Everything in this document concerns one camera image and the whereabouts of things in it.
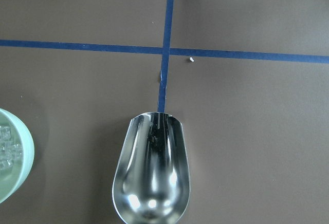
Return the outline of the ice cubes in bowl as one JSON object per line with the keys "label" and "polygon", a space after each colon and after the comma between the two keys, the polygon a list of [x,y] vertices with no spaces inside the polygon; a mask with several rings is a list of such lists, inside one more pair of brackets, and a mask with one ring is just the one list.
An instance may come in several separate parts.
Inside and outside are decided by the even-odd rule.
{"label": "ice cubes in bowl", "polygon": [[15,129],[1,125],[1,173],[21,162],[23,147]]}

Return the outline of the green bowl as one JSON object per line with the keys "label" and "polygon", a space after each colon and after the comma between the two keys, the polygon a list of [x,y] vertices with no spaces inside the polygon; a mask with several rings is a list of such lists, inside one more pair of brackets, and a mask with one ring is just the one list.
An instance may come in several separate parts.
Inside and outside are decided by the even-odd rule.
{"label": "green bowl", "polygon": [[26,180],[34,161],[34,142],[28,127],[1,109],[1,202]]}

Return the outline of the metal ice scoop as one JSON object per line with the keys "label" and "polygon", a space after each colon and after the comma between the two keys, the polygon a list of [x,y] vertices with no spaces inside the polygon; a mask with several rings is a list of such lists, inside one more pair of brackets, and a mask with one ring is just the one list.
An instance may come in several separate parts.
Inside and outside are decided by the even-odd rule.
{"label": "metal ice scoop", "polygon": [[124,223],[178,223],[190,199],[182,124],[162,112],[134,117],[127,128],[112,186]]}

